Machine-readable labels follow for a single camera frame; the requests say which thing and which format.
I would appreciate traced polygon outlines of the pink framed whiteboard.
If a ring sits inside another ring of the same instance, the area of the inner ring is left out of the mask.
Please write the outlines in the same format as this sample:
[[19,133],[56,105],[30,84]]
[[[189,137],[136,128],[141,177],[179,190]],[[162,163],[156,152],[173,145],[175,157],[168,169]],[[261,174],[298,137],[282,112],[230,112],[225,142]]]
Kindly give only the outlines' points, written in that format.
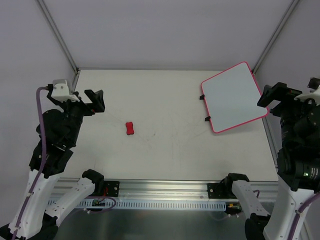
[[200,84],[212,131],[220,134],[262,119],[267,107],[257,106],[262,91],[249,64],[242,61]]

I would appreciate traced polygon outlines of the red bone-shaped eraser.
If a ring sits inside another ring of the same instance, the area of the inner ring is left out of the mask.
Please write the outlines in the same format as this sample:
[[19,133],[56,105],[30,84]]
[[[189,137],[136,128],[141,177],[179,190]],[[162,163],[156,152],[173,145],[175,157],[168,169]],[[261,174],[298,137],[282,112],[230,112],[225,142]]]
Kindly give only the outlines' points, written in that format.
[[133,135],[135,133],[133,122],[131,122],[131,121],[130,122],[126,122],[125,123],[125,127],[126,127],[126,134],[128,136]]

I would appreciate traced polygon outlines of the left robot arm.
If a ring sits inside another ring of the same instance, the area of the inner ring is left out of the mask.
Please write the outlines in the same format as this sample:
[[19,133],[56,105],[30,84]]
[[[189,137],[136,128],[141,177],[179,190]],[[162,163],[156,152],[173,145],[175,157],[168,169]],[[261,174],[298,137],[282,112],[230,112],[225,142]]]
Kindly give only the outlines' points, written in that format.
[[76,147],[84,117],[105,111],[102,90],[85,90],[90,103],[84,103],[78,92],[66,100],[53,97],[48,87],[47,98],[61,110],[51,109],[39,113],[36,128],[40,141],[33,150],[29,163],[29,176],[24,199],[14,219],[0,228],[5,240],[51,240],[72,210],[89,195],[100,196],[104,191],[104,176],[88,169],[69,192],[52,207],[48,206],[54,186],[65,171]]

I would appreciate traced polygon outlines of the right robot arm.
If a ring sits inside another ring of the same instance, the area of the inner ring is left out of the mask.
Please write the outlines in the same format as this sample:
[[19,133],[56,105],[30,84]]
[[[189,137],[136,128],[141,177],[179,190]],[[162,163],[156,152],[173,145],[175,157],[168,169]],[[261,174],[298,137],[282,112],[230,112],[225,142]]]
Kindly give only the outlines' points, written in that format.
[[309,93],[279,82],[266,85],[257,102],[279,117],[281,149],[277,153],[278,190],[272,212],[261,205],[244,174],[229,173],[223,192],[237,198],[246,217],[248,240],[296,240],[310,205],[320,197],[320,81],[311,78]]

